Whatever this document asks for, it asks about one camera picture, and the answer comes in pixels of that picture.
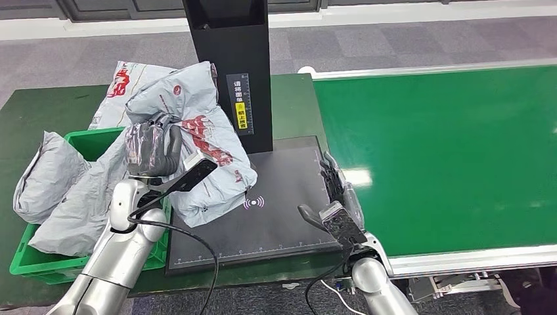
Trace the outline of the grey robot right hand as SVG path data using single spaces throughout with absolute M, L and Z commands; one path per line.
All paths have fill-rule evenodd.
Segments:
M 330 201 L 338 201 L 347 210 L 359 229 L 364 230 L 365 220 L 363 211 L 352 183 L 346 179 L 337 161 L 329 152 L 325 151 L 323 153 L 323 159 L 319 163 L 321 176 L 324 179 Z M 298 205 L 298 211 L 305 222 L 326 232 L 318 211 L 312 210 L 306 204 Z

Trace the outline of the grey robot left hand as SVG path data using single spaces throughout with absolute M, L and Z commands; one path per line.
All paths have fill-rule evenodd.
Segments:
M 125 132 L 127 170 L 132 177 L 168 177 L 179 166 L 182 136 L 179 119 L 162 112 Z

